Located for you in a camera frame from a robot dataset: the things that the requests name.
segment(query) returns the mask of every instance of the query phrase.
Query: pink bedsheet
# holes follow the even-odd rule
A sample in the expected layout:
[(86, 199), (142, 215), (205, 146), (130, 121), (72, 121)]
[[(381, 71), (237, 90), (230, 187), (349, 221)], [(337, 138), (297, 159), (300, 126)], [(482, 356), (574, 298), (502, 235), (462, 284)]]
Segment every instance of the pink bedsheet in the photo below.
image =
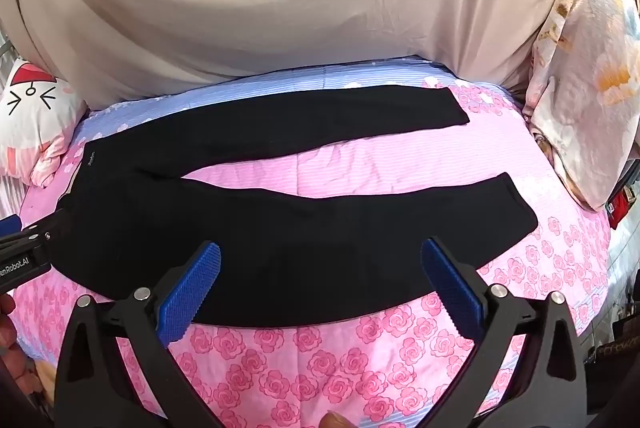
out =
[[(425, 81), (426, 86), (434, 84), (434, 79)], [(488, 283), (503, 283), (519, 296), (562, 291), (581, 332), (606, 297), (606, 217), (584, 212), (573, 201), (506, 99), (464, 82), (452, 90), (470, 116), (466, 126), (207, 167), (188, 177), (224, 187), (262, 187), (317, 198), (460, 185), (506, 171), (540, 225), (479, 273)], [(76, 145), (69, 151), (48, 189), (30, 191), (22, 208), (25, 224), (54, 210), (81, 159), (81, 148)], [(460, 234), (465, 234), (463, 223)], [(340, 293), (349, 285), (339, 267), (322, 267), (319, 261), (318, 271), (326, 274), (327, 293)], [(13, 318), (32, 352), (57, 362), (73, 304), (87, 292), (55, 270), (17, 289)], [(522, 337), (514, 338), (484, 408), (504, 392), (521, 347)], [(144, 405), (159, 411), (130, 345), (122, 340), (121, 348)], [(471, 348), (472, 342), (458, 335), (435, 293), (376, 315), (316, 327), (192, 325), (170, 346), (191, 384), (227, 428), (316, 427), (327, 410), (362, 427), (415, 426)]]

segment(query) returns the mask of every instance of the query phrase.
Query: blue gripper pad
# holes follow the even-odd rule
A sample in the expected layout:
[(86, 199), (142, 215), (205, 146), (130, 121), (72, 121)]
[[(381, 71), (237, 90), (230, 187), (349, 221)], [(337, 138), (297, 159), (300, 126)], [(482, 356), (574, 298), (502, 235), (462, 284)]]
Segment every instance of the blue gripper pad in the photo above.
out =
[(475, 342), (482, 340), (482, 304), (436, 241), (428, 239), (422, 243), (421, 260), (424, 272), (460, 335)]
[(156, 333), (164, 347), (182, 339), (220, 273), (220, 248), (209, 243), (158, 307)]
[(0, 221), (0, 238), (18, 233), (22, 229), (22, 221), (18, 215), (9, 215)]

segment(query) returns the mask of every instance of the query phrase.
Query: pink rose pattern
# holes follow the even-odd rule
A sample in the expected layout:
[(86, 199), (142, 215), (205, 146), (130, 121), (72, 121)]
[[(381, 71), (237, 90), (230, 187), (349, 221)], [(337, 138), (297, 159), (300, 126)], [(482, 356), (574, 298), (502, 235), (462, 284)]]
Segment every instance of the pink rose pattern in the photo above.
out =
[(369, 363), (369, 357), (359, 348), (353, 347), (340, 358), (340, 370), (345, 374), (362, 374), (367, 368), (367, 363)]
[(382, 372), (364, 372), (360, 381), (356, 383), (356, 392), (364, 399), (371, 399), (382, 394), (389, 386), (386, 376)]
[(267, 374), (261, 375), (258, 383), (260, 392), (276, 399), (286, 398), (290, 389), (289, 379), (283, 378), (279, 370), (270, 370)]
[(318, 395), (318, 382), (314, 378), (309, 378), (304, 374), (296, 376), (291, 385), (291, 393), (298, 401), (308, 401)]
[(353, 381), (343, 376), (330, 376), (322, 388), (322, 394), (327, 397), (331, 404), (342, 402), (352, 393)]
[(409, 327), (414, 324), (414, 320), (415, 315), (412, 313), (411, 307), (401, 305), (395, 309), (385, 311), (385, 316), (382, 318), (382, 327), (394, 338), (399, 338), (406, 334)]
[[(558, 289), (567, 296), (578, 331), (584, 329), (602, 306), (607, 286), (609, 230), (591, 217), (585, 214), (567, 226), (554, 217), (541, 221), (523, 243), (482, 268), (481, 275), (488, 283), (504, 283), (517, 296), (541, 298)], [(18, 288), (12, 319), (20, 339), (56, 361), (71, 309), (85, 293), (55, 270)], [(512, 340), (511, 363), (496, 376), (483, 409), (504, 392), (523, 341), (521, 336)], [(118, 345), (143, 404), (159, 413), (129, 343), (119, 340)], [(374, 347), (376, 353), (388, 349), (389, 357), (372, 359)], [(384, 421), (391, 414), (426, 412), (472, 347), (431, 293), (342, 322), (339, 331), (332, 326), (249, 330), (193, 325), (170, 350), (226, 428), (302, 428), (303, 408), (311, 408), (305, 410), (304, 424), (317, 426), (332, 406), (385, 428), (406, 428), (402, 421)], [(293, 364), (292, 354), (297, 355)]]
[[(445, 87), (441, 82), (427, 81), (423, 82), (422, 86), (427, 88)], [(460, 106), (470, 113), (502, 116), (506, 111), (517, 112), (516, 107), (509, 100), (488, 89), (473, 84), (447, 84), (446, 86), (455, 95)]]

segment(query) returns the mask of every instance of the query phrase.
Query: finger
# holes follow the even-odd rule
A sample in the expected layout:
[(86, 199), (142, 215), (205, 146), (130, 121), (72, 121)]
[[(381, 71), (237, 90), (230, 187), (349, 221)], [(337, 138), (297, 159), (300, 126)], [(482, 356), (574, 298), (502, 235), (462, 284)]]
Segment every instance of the finger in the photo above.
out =
[(23, 394), (30, 395), (34, 392), (42, 392), (42, 384), (40, 380), (28, 370), (17, 378), (15, 382)]
[(9, 348), (17, 339), (18, 334), (11, 318), (0, 314), (0, 347)]
[(0, 294), (0, 312), (2, 314), (11, 314), (15, 309), (15, 301), (8, 294)]
[(318, 428), (356, 428), (346, 417), (329, 410), (320, 420)]
[(17, 379), (24, 374), (27, 357), (24, 355), (24, 352), (19, 345), (13, 345), (8, 348), (2, 355), (2, 361), (4, 361), (4, 364), (12, 378)]

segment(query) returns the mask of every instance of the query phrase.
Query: metal screw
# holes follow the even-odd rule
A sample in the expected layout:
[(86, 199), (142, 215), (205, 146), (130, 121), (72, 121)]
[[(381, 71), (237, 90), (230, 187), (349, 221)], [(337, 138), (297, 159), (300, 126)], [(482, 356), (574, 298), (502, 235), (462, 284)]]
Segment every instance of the metal screw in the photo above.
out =
[(504, 298), (509, 294), (509, 291), (507, 291), (507, 288), (503, 286), (501, 283), (494, 283), (491, 286), (491, 294), (494, 295), (496, 298)]
[(91, 297), (88, 294), (83, 294), (78, 298), (78, 301), (76, 302), (76, 304), (78, 304), (78, 307), (87, 307), (90, 303)]
[(148, 287), (139, 287), (136, 289), (135, 293), (133, 293), (133, 298), (136, 300), (146, 300), (151, 296), (151, 290)]
[(560, 305), (561, 303), (564, 303), (564, 294), (559, 291), (553, 291), (553, 293), (551, 293), (551, 300)]

